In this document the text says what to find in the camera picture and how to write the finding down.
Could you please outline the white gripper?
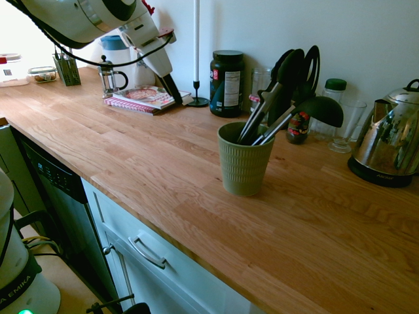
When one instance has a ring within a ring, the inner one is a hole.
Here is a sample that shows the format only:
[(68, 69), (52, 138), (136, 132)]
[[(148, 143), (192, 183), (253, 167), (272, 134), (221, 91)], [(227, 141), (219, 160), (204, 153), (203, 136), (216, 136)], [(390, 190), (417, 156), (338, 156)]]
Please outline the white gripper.
[(170, 73), (172, 65), (163, 47), (160, 33), (150, 14), (130, 18), (123, 26), (119, 27), (122, 40), (134, 48), (144, 62), (159, 76), (162, 85), (173, 97), (175, 103), (181, 105), (183, 100)]

